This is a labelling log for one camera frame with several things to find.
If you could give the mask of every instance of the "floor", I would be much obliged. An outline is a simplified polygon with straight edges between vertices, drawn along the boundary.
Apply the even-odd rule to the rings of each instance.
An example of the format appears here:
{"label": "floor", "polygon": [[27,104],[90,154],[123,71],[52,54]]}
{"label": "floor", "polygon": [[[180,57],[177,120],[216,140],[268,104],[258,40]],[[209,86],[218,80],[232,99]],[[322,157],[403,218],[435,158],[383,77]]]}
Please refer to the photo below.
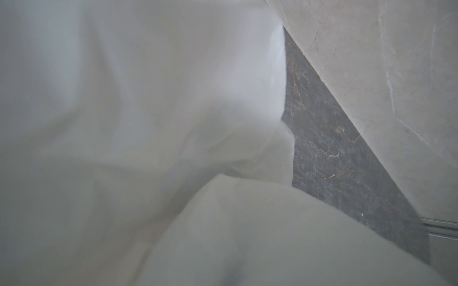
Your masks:
{"label": "floor", "polygon": [[296,137],[293,186],[429,263],[418,215],[288,32],[285,37],[283,121]]}

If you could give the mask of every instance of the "white fabric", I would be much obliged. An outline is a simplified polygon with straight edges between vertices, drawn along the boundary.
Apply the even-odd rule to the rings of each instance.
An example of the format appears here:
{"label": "white fabric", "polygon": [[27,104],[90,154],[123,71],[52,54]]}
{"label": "white fabric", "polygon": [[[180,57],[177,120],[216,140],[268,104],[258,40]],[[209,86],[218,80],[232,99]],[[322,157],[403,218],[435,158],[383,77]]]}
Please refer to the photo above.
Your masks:
{"label": "white fabric", "polygon": [[[6,0],[0,29],[0,284],[318,285],[311,259],[343,230],[304,236],[309,204],[439,280],[288,187],[283,28],[263,1]],[[256,181],[207,184],[220,173]]]}

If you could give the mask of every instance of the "gray marble tile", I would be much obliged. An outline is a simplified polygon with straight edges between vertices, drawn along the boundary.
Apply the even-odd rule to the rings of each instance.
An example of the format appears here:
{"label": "gray marble tile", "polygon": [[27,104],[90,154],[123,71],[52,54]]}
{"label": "gray marble tile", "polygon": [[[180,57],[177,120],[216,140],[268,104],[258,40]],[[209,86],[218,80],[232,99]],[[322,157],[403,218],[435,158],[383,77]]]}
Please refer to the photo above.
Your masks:
{"label": "gray marble tile", "polygon": [[293,186],[429,263],[418,215],[287,32],[285,39],[283,121],[296,137]]}

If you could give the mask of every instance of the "white cloth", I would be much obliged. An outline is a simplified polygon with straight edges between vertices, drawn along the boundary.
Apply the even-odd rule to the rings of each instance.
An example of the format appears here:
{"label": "white cloth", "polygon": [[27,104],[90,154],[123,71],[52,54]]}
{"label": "white cloth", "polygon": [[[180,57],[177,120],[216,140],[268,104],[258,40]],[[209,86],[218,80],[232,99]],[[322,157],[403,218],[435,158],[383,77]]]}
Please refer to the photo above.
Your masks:
{"label": "white cloth", "polygon": [[0,284],[443,283],[290,187],[263,1],[6,0],[0,29]]}

